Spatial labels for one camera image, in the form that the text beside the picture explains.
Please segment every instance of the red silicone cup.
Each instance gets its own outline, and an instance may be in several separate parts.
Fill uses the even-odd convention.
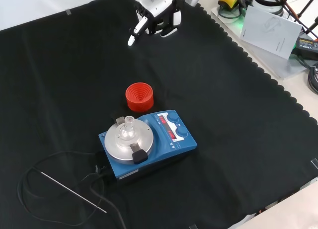
[[[145,112],[154,105],[153,89],[144,82],[130,85],[126,90],[126,98],[132,111]]]

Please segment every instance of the red led display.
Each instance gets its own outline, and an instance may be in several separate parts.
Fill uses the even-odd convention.
[[[171,130],[168,122],[165,120],[165,118],[163,116],[159,116],[159,119],[161,120],[163,126],[165,127],[165,129],[167,130],[169,136],[171,139],[175,140],[177,139],[177,137],[175,136],[175,134],[173,133],[173,131]]]

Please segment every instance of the black cable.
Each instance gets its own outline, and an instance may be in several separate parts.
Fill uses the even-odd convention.
[[[29,185],[29,182],[28,182],[28,175],[29,175],[30,172],[28,172],[24,178],[24,191],[28,194],[30,194],[32,197],[34,198],[38,198],[38,199],[56,199],[58,197],[61,197],[62,195],[68,193],[69,191],[68,190],[65,190],[64,192],[62,193],[59,193],[59,194],[55,194],[55,195],[50,195],[49,197],[42,197],[42,196],[39,196],[39,195],[36,195],[35,193],[33,193],[30,189],[30,185]],[[76,185],[74,185],[73,187],[70,187],[70,189],[74,190],[76,187],[78,187],[79,185],[81,185],[85,179],[87,179],[88,177],[92,176],[92,175],[98,175],[98,173],[90,173],[88,175],[86,175],[81,181],[79,181]]]
[[[223,10],[223,7],[222,7],[222,6],[220,6],[219,11],[218,11],[218,15],[219,15],[220,17],[225,18],[225,19],[237,19],[237,18],[239,18],[239,17],[241,16],[241,10],[240,10],[240,7],[238,7],[239,15],[238,15],[238,16],[234,16],[234,17],[227,17],[227,16],[222,15],[222,14],[221,14],[221,11],[222,11],[222,10]]]
[[[120,220],[120,223],[121,223],[122,228],[123,228],[123,229],[127,229],[127,227],[126,227],[126,225],[125,225],[125,222],[124,222],[124,220],[123,220],[123,217],[121,216],[121,213],[120,213],[120,211],[118,210],[118,208],[117,208],[111,201],[109,201],[107,198],[105,198],[103,195],[100,195],[99,193],[97,193],[97,192],[93,189],[93,186],[94,186],[95,182],[97,182],[98,180],[102,179],[102,178],[105,177],[106,175],[108,175],[108,173],[102,174],[102,175],[100,175],[98,178],[96,178],[96,179],[91,183],[89,189],[90,189],[90,191],[91,191],[96,197],[100,198],[100,200],[105,201],[106,203],[108,203],[110,206],[112,206],[112,207],[115,209],[116,213],[118,214],[118,218],[119,218],[119,220]]]
[[[318,38],[317,35],[315,35],[307,26],[305,26],[300,20],[297,19],[297,17],[284,5],[282,4],[282,7],[287,11],[289,15],[291,15],[298,23],[300,23],[304,28],[306,28],[308,31],[310,31],[316,38]]]
[[[41,218],[41,217],[38,217],[37,215],[33,214],[30,209],[28,208],[28,206],[26,205],[24,199],[23,199],[23,182],[25,180],[25,177],[26,175],[32,171],[32,170],[35,170],[35,166],[37,166],[38,164],[52,158],[52,157],[55,157],[55,156],[58,156],[58,155],[61,155],[61,154],[79,154],[79,155],[95,155],[95,153],[82,153],[82,152],[75,152],[75,151],[65,151],[65,152],[57,152],[57,153],[53,153],[49,156],[47,156],[46,158],[43,158],[41,160],[39,160],[38,162],[36,162],[32,167],[30,167],[28,170],[26,170],[23,174],[22,174],[22,177],[21,179],[19,180],[18,184],[17,184],[17,196],[18,196],[18,199],[19,199],[19,202],[20,204],[24,207],[25,211],[27,213],[29,213],[32,217],[36,218],[37,220],[40,220],[40,221],[43,221],[43,222],[49,222],[49,223],[58,223],[58,224],[63,224],[63,225],[66,225],[66,226],[70,226],[70,227],[78,227],[78,226],[81,226],[83,224],[85,224],[92,216],[93,214],[96,212],[97,210],[97,207],[99,206],[99,204],[101,203],[101,199],[99,200],[99,202],[97,203],[96,205],[96,208],[93,210],[93,212],[82,222],[78,223],[78,224],[68,224],[68,223],[64,223],[64,222],[60,222],[60,221],[54,221],[54,220],[48,220],[48,219],[44,219],[44,218]]]
[[[296,59],[298,62],[309,70],[308,73],[308,84],[311,89],[318,94],[318,79],[317,79],[317,69],[315,66],[310,66],[305,62],[305,60],[301,56],[297,56]]]

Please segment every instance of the instruction manual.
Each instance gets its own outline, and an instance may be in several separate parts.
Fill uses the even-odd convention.
[[[240,38],[288,59],[301,29],[298,23],[249,6]]]

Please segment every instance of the black cloth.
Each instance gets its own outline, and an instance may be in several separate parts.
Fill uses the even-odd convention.
[[[39,222],[20,206],[16,185],[37,160],[57,151],[98,152],[126,88],[147,82],[155,110],[175,109],[196,140],[194,153],[107,191],[132,229],[226,229],[317,174],[317,122],[258,68],[200,6],[182,6],[167,38],[128,47],[138,20],[133,0],[97,0],[0,33],[0,227],[68,228]],[[94,159],[62,156],[39,168],[72,186]],[[33,173],[31,188],[59,186]],[[86,187],[81,193],[94,202]],[[93,208],[71,194],[28,197],[47,219],[76,223]],[[111,207],[84,229],[120,228]]]

